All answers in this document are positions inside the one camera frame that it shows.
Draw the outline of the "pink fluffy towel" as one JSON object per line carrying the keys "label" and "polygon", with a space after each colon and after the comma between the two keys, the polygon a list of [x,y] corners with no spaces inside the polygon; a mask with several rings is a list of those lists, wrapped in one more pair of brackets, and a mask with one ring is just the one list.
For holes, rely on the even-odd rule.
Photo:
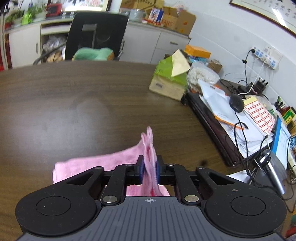
{"label": "pink fluffy towel", "polygon": [[140,166],[144,168],[140,171],[142,183],[127,186],[126,195],[169,196],[167,188],[158,184],[157,154],[154,148],[153,132],[149,126],[146,132],[141,134],[140,142],[128,149],[112,154],[73,158],[68,161],[57,162],[52,172],[53,183],[58,183],[94,167],[102,167],[104,171],[113,171],[117,166],[132,168],[135,167],[139,157],[142,157]]}

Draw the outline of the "green tissue box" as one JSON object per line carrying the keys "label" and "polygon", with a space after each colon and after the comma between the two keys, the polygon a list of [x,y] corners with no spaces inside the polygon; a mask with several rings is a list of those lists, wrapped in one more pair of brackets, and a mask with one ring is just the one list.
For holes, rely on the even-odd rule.
{"label": "green tissue box", "polygon": [[187,90],[187,72],[190,70],[187,59],[181,50],[159,61],[149,90],[159,95],[180,101]]}

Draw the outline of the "black computer mouse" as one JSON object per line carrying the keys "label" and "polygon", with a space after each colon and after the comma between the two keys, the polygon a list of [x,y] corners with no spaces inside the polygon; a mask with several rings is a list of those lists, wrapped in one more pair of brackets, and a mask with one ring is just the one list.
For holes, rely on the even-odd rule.
{"label": "black computer mouse", "polygon": [[237,94],[231,94],[229,98],[230,107],[237,113],[241,113],[244,109],[243,99]]}

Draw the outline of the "red white label sheet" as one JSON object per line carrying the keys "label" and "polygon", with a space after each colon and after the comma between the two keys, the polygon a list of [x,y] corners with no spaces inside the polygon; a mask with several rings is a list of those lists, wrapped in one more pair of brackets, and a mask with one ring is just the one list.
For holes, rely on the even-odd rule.
{"label": "red white label sheet", "polygon": [[250,97],[243,102],[244,110],[251,116],[260,130],[263,133],[270,135],[275,124],[274,117],[256,97]]}

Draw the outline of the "orange flat box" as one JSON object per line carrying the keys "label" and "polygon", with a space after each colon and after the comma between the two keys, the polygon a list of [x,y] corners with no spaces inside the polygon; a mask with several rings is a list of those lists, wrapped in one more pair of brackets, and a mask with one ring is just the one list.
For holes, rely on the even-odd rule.
{"label": "orange flat box", "polygon": [[192,45],[186,45],[185,46],[185,52],[194,57],[201,57],[201,58],[210,58],[211,52],[207,51],[206,49],[202,47],[192,46]]}

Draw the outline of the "green plush cushion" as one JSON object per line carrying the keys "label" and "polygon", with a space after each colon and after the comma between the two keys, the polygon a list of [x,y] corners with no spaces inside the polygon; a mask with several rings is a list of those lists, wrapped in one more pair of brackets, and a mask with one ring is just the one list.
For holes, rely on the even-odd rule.
{"label": "green plush cushion", "polygon": [[114,52],[109,48],[81,48],[76,51],[72,60],[110,61],[114,58]]}

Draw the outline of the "black mesh office chair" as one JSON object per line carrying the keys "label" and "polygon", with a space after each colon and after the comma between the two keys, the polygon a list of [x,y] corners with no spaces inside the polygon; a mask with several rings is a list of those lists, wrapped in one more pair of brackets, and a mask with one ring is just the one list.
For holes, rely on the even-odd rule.
{"label": "black mesh office chair", "polygon": [[62,47],[65,47],[65,60],[72,60],[76,51],[81,48],[109,48],[113,50],[115,60],[119,60],[127,24],[128,16],[123,14],[79,12],[74,16],[66,42],[41,55],[33,64],[37,65]]}

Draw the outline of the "brown cardboard box on cabinet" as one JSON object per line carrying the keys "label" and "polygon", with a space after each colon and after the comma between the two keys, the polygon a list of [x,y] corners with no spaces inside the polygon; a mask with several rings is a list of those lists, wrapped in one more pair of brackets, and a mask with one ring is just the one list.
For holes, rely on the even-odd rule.
{"label": "brown cardboard box on cabinet", "polygon": [[183,35],[189,35],[196,21],[196,16],[186,10],[180,12],[176,8],[168,6],[163,7],[163,16],[161,24],[172,31]]}

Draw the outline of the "white power strip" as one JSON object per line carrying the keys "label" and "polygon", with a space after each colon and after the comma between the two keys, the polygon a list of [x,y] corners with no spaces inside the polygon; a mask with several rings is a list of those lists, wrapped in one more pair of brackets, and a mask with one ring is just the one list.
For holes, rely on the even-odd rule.
{"label": "white power strip", "polygon": [[264,48],[252,47],[253,54],[259,58],[264,64],[271,69],[276,70],[282,59],[282,54],[272,46],[265,46]]}

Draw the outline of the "red base blender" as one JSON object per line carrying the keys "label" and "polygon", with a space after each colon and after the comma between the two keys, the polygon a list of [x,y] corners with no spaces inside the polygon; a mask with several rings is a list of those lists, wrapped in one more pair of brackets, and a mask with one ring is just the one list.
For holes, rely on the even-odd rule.
{"label": "red base blender", "polygon": [[48,4],[46,12],[47,18],[59,16],[62,13],[62,3]]}

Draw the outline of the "potted green plant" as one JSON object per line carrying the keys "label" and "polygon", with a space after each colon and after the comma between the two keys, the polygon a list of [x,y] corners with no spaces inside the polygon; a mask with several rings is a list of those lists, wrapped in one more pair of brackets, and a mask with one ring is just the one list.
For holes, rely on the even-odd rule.
{"label": "potted green plant", "polygon": [[29,24],[37,14],[45,12],[46,4],[47,1],[9,1],[4,5],[4,23]]}

